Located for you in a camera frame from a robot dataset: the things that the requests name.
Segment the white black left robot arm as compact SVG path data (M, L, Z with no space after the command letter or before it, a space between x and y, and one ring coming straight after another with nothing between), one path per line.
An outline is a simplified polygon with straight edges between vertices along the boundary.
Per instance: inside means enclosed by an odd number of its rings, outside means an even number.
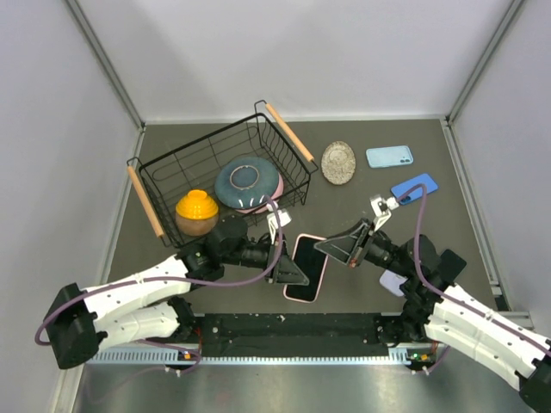
M232 215L151 268L98 287L62 287L36 333L47 339L37 343L50 347L58 368L68 370L123 343L171 336L186 341L194 334L195 316L184 294L244 285L222 281L226 265L260 269L254 281L310 283L287 253L282 224L253 240L245 220Z

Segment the light blue phone case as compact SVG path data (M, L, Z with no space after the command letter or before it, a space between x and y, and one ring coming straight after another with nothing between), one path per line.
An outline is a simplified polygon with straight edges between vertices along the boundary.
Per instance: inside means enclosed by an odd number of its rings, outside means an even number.
M368 165L374 169L406 166L414 161L407 145L369 148L366 150L366 158Z

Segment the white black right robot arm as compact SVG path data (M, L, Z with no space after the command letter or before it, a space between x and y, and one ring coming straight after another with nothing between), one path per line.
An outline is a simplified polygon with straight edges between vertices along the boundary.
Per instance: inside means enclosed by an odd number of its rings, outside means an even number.
M550 410L550 340L502 316L466 292L451 272L459 256L442 258L420 232L400 246L374 223L316 243L316 250L349 268L367 261L405 277L399 325L413 341L454 348L496 373L536 412Z

